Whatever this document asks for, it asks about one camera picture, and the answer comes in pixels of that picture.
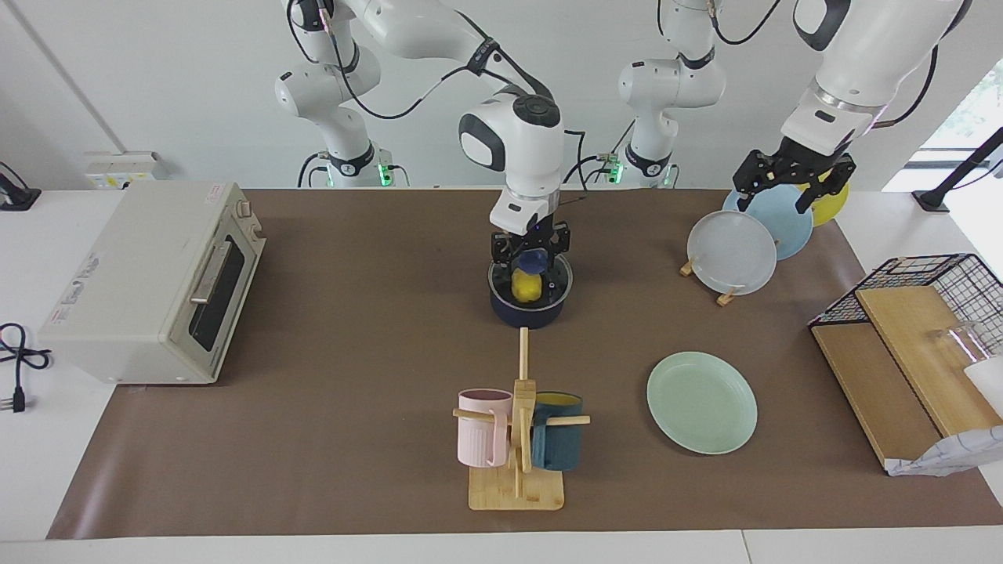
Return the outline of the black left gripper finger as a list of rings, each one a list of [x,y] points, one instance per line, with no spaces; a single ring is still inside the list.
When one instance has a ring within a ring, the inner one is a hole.
[[[735,192],[738,193],[737,208],[748,210],[756,195],[777,185],[774,175],[774,156],[764,153],[749,153],[732,175]]]
[[[835,164],[824,172],[803,167],[802,171],[798,172],[795,183],[807,183],[809,186],[796,200],[795,210],[799,214],[806,213],[821,197],[838,195],[855,171],[855,161],[835,161]]]

